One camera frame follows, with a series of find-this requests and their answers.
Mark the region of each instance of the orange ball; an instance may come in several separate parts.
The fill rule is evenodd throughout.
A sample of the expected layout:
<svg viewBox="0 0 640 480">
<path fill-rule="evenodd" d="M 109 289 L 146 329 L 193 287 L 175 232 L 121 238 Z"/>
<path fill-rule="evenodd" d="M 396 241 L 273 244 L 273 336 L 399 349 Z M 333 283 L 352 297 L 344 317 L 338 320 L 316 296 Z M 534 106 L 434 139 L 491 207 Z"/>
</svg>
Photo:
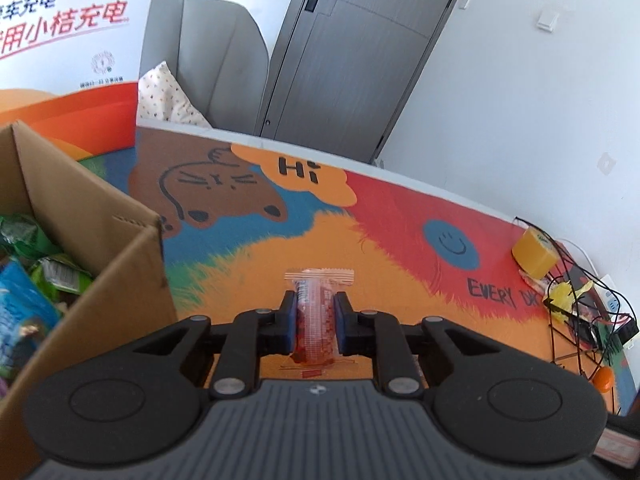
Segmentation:
<svg viewBox="0 0 640 480">
<path fill-rule="evenodd" d="M 613 370 L 608 366 L 598 368 L 598 371 L 593 376 L 591 383 L 596 387 L 601 394 L 610 392 L 615 383 L 615 377 L 613 376 Z"/>
</svg>

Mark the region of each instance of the light switch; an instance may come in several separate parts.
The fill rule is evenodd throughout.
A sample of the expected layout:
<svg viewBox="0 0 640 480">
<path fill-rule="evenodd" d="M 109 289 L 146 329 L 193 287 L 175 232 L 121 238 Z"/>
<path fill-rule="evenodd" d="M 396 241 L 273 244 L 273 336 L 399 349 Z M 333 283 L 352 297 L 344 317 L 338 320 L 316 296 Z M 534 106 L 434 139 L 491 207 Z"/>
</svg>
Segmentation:
<svg viewBox="0 0 640 480">
<path fill-rule="evenodd" d="M 615 158 L 613 158 L 611 155 L 609 155 L 609 153 L 604 152 L 600 156 L 596 166 L 602 172 L 602 174 L 606 176 L 609 173 L 611 173 L 611 171 L 613 170 L 613 167 L 616 165 L 616 162 L 617 161 L 616 161 Z"/>
<path fill-rule="evenodd" d="M 552 10 L 543 10 L 538 18 L 538 28 L 546 30 L 547 32 L 553 32 L 558 24 L 558 18 L 560 14 L 553 12 Z"/>
</svg>

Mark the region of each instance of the cardboard box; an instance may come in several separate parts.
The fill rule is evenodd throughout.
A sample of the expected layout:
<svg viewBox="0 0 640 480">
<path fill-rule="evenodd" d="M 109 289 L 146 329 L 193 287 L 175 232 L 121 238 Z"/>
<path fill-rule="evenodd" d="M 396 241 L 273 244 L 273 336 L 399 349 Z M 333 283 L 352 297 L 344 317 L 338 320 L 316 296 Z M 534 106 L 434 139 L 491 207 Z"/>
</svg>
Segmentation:
<svg viewBox="0 0 640 480">
<path fill-rule="evenodd" d="M 34 384 L 177 320 L 159 216 L 20 122 L 0 128 L 0 214 L 10 213 L 34 215 L 97 279 L 0 401 L 0 480 L 20 478 L 40 459 L 22 423 Z"/>
</svg>

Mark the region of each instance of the yellow tape roll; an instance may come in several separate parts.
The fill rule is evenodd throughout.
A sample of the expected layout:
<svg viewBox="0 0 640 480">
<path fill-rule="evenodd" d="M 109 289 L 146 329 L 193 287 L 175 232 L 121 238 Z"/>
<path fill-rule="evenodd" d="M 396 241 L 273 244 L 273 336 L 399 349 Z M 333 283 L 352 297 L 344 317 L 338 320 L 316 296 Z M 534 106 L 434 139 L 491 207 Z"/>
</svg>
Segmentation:
<svg viewBox="0 0 640 480">
<path fill-rule="evenodd" d="M 544 278 L 560 259 L 548 238 L 533 227 L 524 232 L 511 254 L 520 268 L 536 280 Z"/>
</svg>

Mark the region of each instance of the gray door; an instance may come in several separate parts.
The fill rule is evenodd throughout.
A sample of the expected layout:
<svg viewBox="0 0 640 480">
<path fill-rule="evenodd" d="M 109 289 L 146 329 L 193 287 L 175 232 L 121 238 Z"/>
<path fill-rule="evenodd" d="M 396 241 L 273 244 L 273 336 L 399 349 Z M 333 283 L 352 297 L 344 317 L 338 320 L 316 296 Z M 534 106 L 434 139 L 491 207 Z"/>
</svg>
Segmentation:
<svg viewBox="0 0 640 480">
<path fill-rule="evenodd" d="M 260 134 L 369 162 L 450 0 L 304 3 Z"/>
</svg>

